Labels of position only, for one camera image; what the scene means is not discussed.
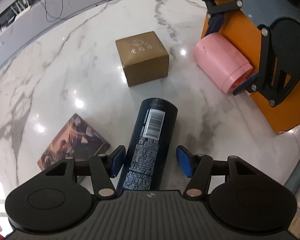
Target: pink cylinder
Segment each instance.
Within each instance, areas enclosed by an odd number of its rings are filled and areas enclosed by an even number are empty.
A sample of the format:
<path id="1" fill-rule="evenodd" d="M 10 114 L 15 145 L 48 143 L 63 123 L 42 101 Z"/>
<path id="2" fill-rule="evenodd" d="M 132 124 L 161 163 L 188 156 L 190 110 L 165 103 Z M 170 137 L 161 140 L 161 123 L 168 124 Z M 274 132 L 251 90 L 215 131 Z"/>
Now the pink cylinder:
<path id="1" fill-rule="evenodd" d="M 220 33 L 209 34 L 197 43 L 194 60 L 226 94 L 245 81 L 253 70 L 245 56 Z"/>

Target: brown square box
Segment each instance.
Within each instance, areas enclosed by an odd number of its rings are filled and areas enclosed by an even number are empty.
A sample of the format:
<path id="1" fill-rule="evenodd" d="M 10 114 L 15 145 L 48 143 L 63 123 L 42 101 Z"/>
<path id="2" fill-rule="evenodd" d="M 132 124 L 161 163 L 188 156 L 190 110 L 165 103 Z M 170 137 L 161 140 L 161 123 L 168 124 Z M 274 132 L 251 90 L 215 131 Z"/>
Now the brown square box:
<path id="1" fill-rule="evenodd" d="M 128 86 L 168 75 L 169 54 L 155 32 L 115 41 Z"/>

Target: marble table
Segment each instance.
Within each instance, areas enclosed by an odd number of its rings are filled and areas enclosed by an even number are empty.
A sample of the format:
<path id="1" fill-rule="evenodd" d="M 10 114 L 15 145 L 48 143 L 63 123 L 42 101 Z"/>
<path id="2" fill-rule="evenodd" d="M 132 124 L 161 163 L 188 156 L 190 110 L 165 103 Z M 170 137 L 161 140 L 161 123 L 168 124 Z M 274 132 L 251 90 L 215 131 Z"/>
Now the marble table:
<path id="1" fill-rule="evenodd" d="M 195 64 L 205 14 L 201 0 L 114 0 L 11 59 L 0 71 L 1 209 L 11 190 L 40 172 L 38 158 L 74 113 L 111 143 L 111 152 L 128 146 L 141 101 L 150 97 L 178 108 L 163 189 L 183 190 L 189 181 L 176 162 L 179 144 L 216 160 L 238 155 L 284 184 L 300 158 L 300 125 L 275 135 L 248 95 L 225 95 Z M 148 31 L 170 54 L 169 75 L 129 88 L 114 41 Z M 213 178 L 211 188 L 222 181 Z M 88 178 L 83 185 L 92 190 Z M 4 209 L 0 214 L 6 223 Z"/>

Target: hanging cord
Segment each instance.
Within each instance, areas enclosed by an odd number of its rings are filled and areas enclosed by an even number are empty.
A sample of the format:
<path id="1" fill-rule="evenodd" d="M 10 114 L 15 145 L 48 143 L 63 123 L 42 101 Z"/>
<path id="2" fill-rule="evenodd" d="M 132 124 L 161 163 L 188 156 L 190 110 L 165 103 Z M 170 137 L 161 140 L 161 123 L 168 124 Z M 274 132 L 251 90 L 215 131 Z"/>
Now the hanging cord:
<path id="1" fill-rule="evenodd" d="M 47 20 L 48 23 L 55 22 L 56 20 L 65 20 L 65 19 L 67 19 L 66 17 L 65 18 L 60 18 L 61 15 L 62 15 L 62 12 L 63 12 L 63 0 L 61 0 L 62 9 L 61 9 L 60 15 L 58 17 L 54 17 L 54 16 L 52 16 L 51 14 L 48 13 L 48 11 L 47 11 L 47 1 L 46 0 L 44 0 L 44 4 L 43 4 L 43 2 L 41 0 L 38 0 L 38 1 L 41 3 L 41 5 L 43 6 L 44 10 L 46 11 L 46 20 Z M 48 17 L 47 17 L 48 15 L 49 15 L 50 18 L 52 18 L 54 20 L 49 21 Z"/>

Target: barcode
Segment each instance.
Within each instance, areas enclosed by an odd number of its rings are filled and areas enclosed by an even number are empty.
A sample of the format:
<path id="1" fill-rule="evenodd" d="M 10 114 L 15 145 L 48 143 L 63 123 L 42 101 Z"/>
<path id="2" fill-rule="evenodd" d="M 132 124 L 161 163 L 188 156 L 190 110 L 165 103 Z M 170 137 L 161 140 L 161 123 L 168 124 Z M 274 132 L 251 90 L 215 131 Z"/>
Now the barcode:
<path id="1" fill-rule="evenodd" d="M 143 137 L 159 140 L 165 114 L 164 111 L 150 109 Z"/>

